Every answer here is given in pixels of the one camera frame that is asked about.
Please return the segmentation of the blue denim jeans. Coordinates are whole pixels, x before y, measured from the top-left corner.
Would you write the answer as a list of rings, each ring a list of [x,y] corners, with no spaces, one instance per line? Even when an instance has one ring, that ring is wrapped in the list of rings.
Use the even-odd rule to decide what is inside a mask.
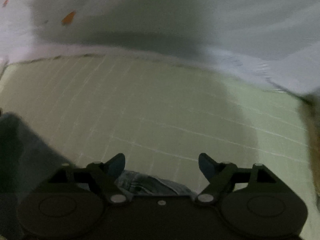
[[[23,200],[63,165],[75,165],[48,146],[19,116],[1,115],[1,190]],[[191,196],[197,194],[174,181],[125,170],[115,184],[125,196]]]

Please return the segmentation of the green grid cutting mat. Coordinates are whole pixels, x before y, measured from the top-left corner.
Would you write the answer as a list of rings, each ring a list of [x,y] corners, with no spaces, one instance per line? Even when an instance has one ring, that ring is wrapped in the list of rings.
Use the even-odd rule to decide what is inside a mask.
[[[319,239],[319,213],[299,102],[219,73],[117,56],[12,64],[1,108],[14,112],[79,166],[121,152],[126,168],[184,184],[207,181],[197,158],[266,165],[306,203],[304,239]]]

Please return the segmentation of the open storage bag with red trim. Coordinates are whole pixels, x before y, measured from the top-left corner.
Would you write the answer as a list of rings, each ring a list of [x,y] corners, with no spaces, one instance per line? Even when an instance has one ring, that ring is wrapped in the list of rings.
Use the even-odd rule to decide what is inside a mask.
[[[319,88],[304,96],[299,113],[308,132],[310,166],[313,178],[319,184]]]

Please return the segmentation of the light blue carrot print sheet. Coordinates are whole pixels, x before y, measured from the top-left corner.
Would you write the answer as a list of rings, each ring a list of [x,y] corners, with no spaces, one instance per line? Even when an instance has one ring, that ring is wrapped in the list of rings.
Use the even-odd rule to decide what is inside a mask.
[[[115,50],[307,94],[319,87],[319,0],[1,0],[1,61]]]

